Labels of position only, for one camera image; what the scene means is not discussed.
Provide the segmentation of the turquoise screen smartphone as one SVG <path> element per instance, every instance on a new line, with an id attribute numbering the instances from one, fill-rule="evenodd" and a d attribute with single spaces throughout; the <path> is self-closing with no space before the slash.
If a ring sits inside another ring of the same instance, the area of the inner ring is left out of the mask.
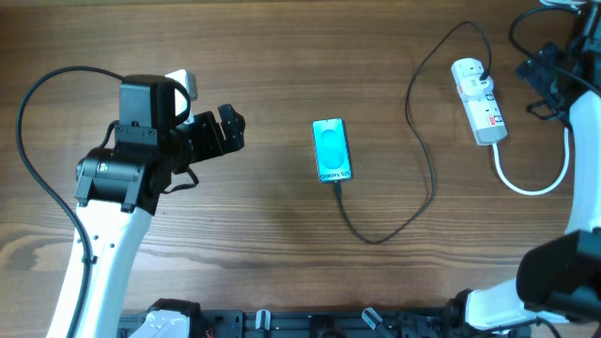
<path id="1" fill-rule="evenodd" d="M 316 168 L 322 183 L 352 179 L 347 134 L 342 118 L 312 123 Z"/>

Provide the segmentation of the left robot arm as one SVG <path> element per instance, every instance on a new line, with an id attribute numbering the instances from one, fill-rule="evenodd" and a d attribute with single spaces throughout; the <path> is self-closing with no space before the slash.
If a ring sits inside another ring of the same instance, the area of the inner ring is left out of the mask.
<path id="1" fill-rule="evenodd" d="M 174 191 L 172 176 L 191 164 L 243 148 L 245 120 L 231 105 L 195 115 L 177 107 L 181 83 L 157 75 L 129 75 L 119 89 L 115 145 L 96 147 L 76 169 L 76 215 L 91 243 L 90 281 L 77 304 L 84 241 L 73 240 L 68 269 L 48 334 L 78 337 L 116 334 L 134 257 L 159 198 Z"/>

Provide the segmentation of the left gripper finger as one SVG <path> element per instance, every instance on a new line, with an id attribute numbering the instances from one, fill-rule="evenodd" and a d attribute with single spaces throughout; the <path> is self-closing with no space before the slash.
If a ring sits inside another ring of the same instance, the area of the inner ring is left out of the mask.
<path id="1" fill-rule="evenodd" d="M 232 113 L 232 144 L 236 150 L 244 148 L 245 119 L 237 112 Z"/>
<path id="2" fill-rule="evenodd" d="M 234 141 L 237 138 L 238 131 L 236 125 L 235 110 L 231 104 L 224 104 L 218 107 L 221 117 L 221 125 L 224 138 L 228 141 Z"/>

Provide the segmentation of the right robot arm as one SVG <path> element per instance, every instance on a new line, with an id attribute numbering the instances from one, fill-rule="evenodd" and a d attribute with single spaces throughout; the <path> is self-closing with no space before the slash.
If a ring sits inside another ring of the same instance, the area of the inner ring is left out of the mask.
<path id="1" fill-rule="evenodd" d="M 548 43 L 536 53 L 522 47 L 516 27 L 552 10 L 576 17 L 566 47 Z M 600 4 L 544 2 L 520 14 L 508 38 L 527 58 L 517 76 L 541 98 L 527 112 L 546 106 L 546 118 L 564 125 L 562 166 L 574 169 L 571 214 L 563 236 L 527 252 L 515 278 L 449 300 L 443 323 L 450 334 L 504 334 L 535 323 L 600 319 Z"/>

